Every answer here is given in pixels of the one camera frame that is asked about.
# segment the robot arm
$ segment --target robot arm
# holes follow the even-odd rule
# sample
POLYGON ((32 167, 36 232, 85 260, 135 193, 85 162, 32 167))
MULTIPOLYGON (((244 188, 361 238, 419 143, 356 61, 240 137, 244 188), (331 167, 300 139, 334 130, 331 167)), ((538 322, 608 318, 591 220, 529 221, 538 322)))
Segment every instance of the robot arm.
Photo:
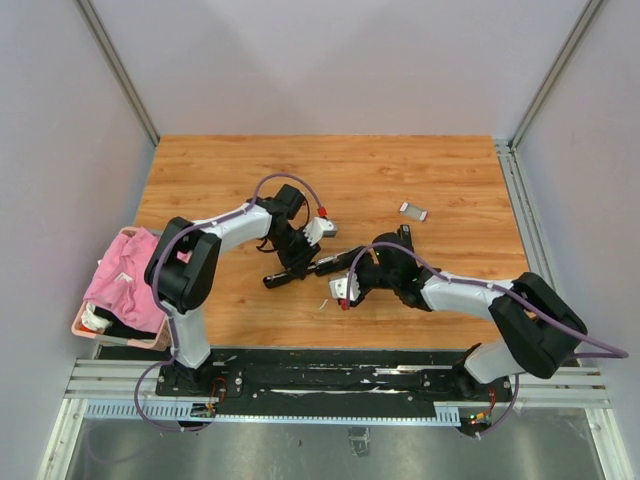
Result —
POLYGON ((158 280, 160 300, 172 313, 171 334, 177 337, 173 338, 174 346, 180 345, 175 352, 179 363, 197 369, 210 354, 202 305, 211 292, 220 255, 251 240, 269 240, 287 274, 305 278, 313 257, 320 251, 319 241, 335 236, 337 230, 323 217, 316 217, 298 229, 292 227, 289 220, 304 202, 305 197, 298 189, 284 185, 275 197, 258 198, 251 209, 248 203, 243 204, 238 209, 243 213, 234 218, 221 221, 229 216, 225 214, 189 222, 177 217, 167 224, 145 270, 145 282, 149 285, 169 243, 185 229, 202 224, 202 228, 187 233, 175 244, 158 280))
MULTIPOLYGON (((386 233, 374 243, 388 242, 411 251, 408 227, 386 233)), ((496 323, 502 338, 469 349, 454 368, 459 387, 471 394, 480 384, 522 372, 550 378, 580 343, 574 337, 531 317, 511 296, 490 287, 499 286, 527 299, 547 315, 585 334, 578 316, 538 275, 527 272, 515 280, 481 280, 440 271, 434 275, 408 254, 385 247, 374 248, 378 263, 365 254, 356 265, 349 287, 349 306, 357 306, 373 289, 390 289, 407 306, 425 311, 455 311, 496 323)), ((346 307, 347 276, 330 281, 331 295, 346 307)))

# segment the wire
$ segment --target wire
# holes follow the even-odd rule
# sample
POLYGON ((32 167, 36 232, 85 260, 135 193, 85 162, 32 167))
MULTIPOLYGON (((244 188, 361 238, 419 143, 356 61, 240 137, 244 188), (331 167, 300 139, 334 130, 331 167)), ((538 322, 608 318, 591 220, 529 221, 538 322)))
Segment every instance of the wire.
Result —
POLYGON ((533 305, 529 301, 527 301, 524 298, 522 298, 519 294, 517 294, 513 290, 510 290, 508 288, 503 287, 502 285, 498 285, 498 284, 495 284, 493 282, 486 281, 486 280, 449 277, 448 275, 445 275, 445 274, 439 272, 438 270, 436 270, 435 268, 433 268, 429 263, 427 263, 426 260, 424 260, 418 254, 412 252, 408 248, 405 248, 405 247, 403 247, 401 245, 397 245, 397 244, 391 243, 391 242, 375 242, 375 243, 372 243, 371 245, 368 245, 368 246, 364 247, 362 250, 360 250, 358 252, 358 254, 356 255, 356 257, 353 259, 353 262, 351 263, 351 267, 349 268, 349 273, 347 275, 347 299, 344 302, 345 310, 349 309, 349 304, 351 303, 350 302, 351 295, 350 295, 349 292, 351 292, 351 290, 350 290, 351 289, 351 282, 353 280, 353 275, 355 273, 356 265, 357 265, 358 261, 362 258, 362 256, 368 250, 371 250, 372 248, 377 248, 377 247, 395 248, 396 250, 400 250, 401 252, 406 253, 407 255, 413 257, 424 268, 429 270, 429 272, 431 272, 434 276, 436 276, 439 279, 444 280, 446 282, 458 283, 458 284, 462 284, 462 285, 475 285, 477 287, 483 287, 483 288, 487 288, 489 290, 496 290, 496 291, 498 291, 500 293, 504 293, 505 295, 509 296, 510 298, 512 298, 513 300, 518 302, 520 305, 522 305, 528 311, 536 314, 538 316, 538 318, 540 318, 541 320, 544 320, 545 322, 549 323, 551 326, 557 328, 558 330, 566 333, 567 335, 569 335, 569 336, 571 336, 571 337, 573 337, 573 338, 575 338, 577 340, 580 340, 581 342, 588 343, 589 345, 593 345, 594 347, 601 348, 602 350, 606 350, 606 352, 607 352, 607 353, 577 354, 577 355, 580 355, 577 358, 627 358, 629 356, 628 352, 626 352, 626 351, 624 351, 624 350, 622 350, 622 349, 620 349, 618 347, 614 347, 613 345, 609 345, 608 343, 605 343, 605 342, 602 342, 602 341, 597 340, 595 338, 589 337, 588 335, 585 335, 585 334, 580 333, 580 332, 578 332, 576 330, 573 330, 570 327, 567 327, 566 325, 563 325, 558 320, 556 320, 554 318, 551 318, 549 315, 544 313, 538 307, 536 307, 535 305, 533 305))
POLYGON ((171 310, 169 310, 167 307, 165 307, 162 304, 162 300, 160 299, 160 294, 158 293, 158 284, 160 281, 160 270, 162 270, 162 267, 167 262, 167 259, 169 258, 169 255, 173 251, 173 248, 185 235, 188 235, 189 233, 199 230, 201 228, 206 228, 207 226, 219 225, 223 222, 227 222, 241 215, 245 215, 249 210, 251 210, 255 206, 256 202, 258 201, 258 194, 260 193, 260 188, 262 187, 262 185, 264 185, 268 180, 272 178, 277 178, 277 177, 290 178, 292 180, 295 180, 301 183, 309 191, 311 196, 314 198, 316 205, 318 206, 318 214, 321 217, 326 216, 327 211, 322 205, 322 202, 320 201, 320 197, 318 197, 318 195, 313 190, 313 188, 311 188, 311 185, 309 185, 300 177, 293 175, 291 173, 284 173, 284 172, 272 173, 271 175, 267 175, 266 177, 264 177, 262 180, 258 182, 258 184, 256 185, 256 188, 253 191, 253 196, 251 197, 251 200, 249 200, 249 203, 246 207, 240 207, 237 210, 229 212, 220 217, 216 217, 212 220, 208 220, 202 223, 196 223, 196 224, 190 225, 184 230, 181 230, 171 240, 169 240, 169 243, 167 243, 167 246, 164 248, 164 250, 160 254, 160 258, 158 258, 158 264, 156 265, 156 268, 153 272, 153 278, 151 281, 151 293, 153 295, 153 300, 155 304, 158 306, 160 310, 162 310, 167 315, 167 323, 169 325, 169 330, 171 331, 171 341, 173 344, 173 356, 167 361, 154 363, 149 368, 147 368, 144 372, 142 372, 142 375, 140 375, 140 378, 136 382, 136 388, 133 392, 133 403, 136 407, 136 412, 145 422, 149 423, 150 425, 153 425, 154 427, 158 428, 159 430, 162 430, 163 432, 172 432, 172 433, 199 432, 207 428, 210 425, 210 423, 207 423, 206 425, 203 425, 200 427, 181 427, 181 428, 168 427, 166 425, 162 425, 161 423, 158 423, 150 419, 144 413, 144 411, 142 410, 142 407, 140 406, 139 395, 140 395, 140 386, 142 385, 142 381, 153 369, 162 367, 162 366, 173 365, 173 363, 176 361, 176 358, 178 356, 178 352, 180 351, 180 338, 178 337, 178 332, 176 330, 176 326, 173 321, 173 313, 171 312, 171 310))
POLYGON ((307 219, 304 221, 304 224, 307 225, 309 220, 311 220, 311 207, 309 206, 309 200, 304 199, 304 204, 307 206, 307 219))
POLYGON ((162 430, 163 432, 169 432, 169 433, 200 432, 205 428, 207 428, 209 425, 211 425, 212 422, 199 427, 180 427, 180 428, 169 427, 167 425, 163 425, 147 417, 147 414, 144 413, 144 410, 142 410, 142 407, 140 406, 140 386, 142 385, 142 381, 146 378, 147 375, 149 375, 149 372, 151 372, 151 370, 158 367, 163 367, 166 365, 173 365, 173 362, 176 361, 176 357, 177 357, 177 351, 173 353, 173 356, 169 360, 154 363, 153 365, 148 367, 144 372, 142 372, 142 375, 140 375, 140 378, 136 382, 136 388, 133 390, 133 404, 135 405, 136 412, 140 416, 140 418, 142 418, 145 422, 153 425, 158 430, 162 430))
POLYGON ((491 432, 495 432, 498 429, 498 427, 502 424, 502 422, 504 422, 513 411, 513 407, 515 406, 516 400, 518 399, 518 392, 520 391, 520 375, 516 374, 515 377, 516 377, 515 383, 513 385, 513 396, 511 397, 511 401, 509 402, 507 409, 504 411, 504 413, 500 416, 498 420, 493 422, 493 425, 487 428, 484 432, 478 433, 480 438, 484 438, 491 432))

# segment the gray wall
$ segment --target gray wall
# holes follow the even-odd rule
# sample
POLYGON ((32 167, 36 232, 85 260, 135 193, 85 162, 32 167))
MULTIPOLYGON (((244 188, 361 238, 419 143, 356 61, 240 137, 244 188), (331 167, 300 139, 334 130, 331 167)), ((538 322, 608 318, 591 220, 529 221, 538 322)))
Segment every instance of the gray wall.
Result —
POLYGON ((594 336, 640 474, 640 3, 606 4, 520 149, 560 288, 594 336))
POLYGON ((163 134, 509 136, 585 0, 95 0, 163 134))
POLYGON ((2 478, 34 478, 95 260, 140 198, 152 149, 73 2, 0 2, 2 478))

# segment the pink cloth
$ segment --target pink cloth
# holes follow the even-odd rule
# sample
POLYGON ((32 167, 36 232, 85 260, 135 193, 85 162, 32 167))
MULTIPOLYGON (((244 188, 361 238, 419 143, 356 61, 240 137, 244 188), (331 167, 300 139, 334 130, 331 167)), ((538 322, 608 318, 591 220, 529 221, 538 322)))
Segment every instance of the pink cloth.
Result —
POLYGON ((144 282, 144 270, 158 241, 144 228, 133 237, 120 233, 93 275, 85 301, 109 310, 136 330, 157 333, 164 312, 153 301, 151 287, 144 282))

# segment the wood tabletop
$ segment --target wood tabletop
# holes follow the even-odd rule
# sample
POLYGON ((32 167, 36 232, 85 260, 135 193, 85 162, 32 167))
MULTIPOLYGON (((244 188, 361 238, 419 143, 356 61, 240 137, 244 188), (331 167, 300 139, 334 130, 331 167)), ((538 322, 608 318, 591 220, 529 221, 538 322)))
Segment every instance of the wood tabletop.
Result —
MULTIPOLYGON (((489 137, 164 136, 136 225, 163 229, 174 216, 228 212, 274 172, 304 178, 338 226, 316 258, 408 223, 416 252, 436 267, 489 279, 527 270, 489 137), (398 213, 402 202, 427 209, 426 221, 398 213)), ((261 196, 274 195, 285 182, 292 183, 270 180, 261 196)), ((302 210, 296 221, 304 216, 302 210)), ((258 243, 227 252, 218 262, 205 304, 212 345, 466 349, 498 336, 489 322, 411 309, 389 291, 371 292, 343 312, 330 299, 328 277, 267 290, 262 278, 282 269, 275 254, 256 251, 258 243)))

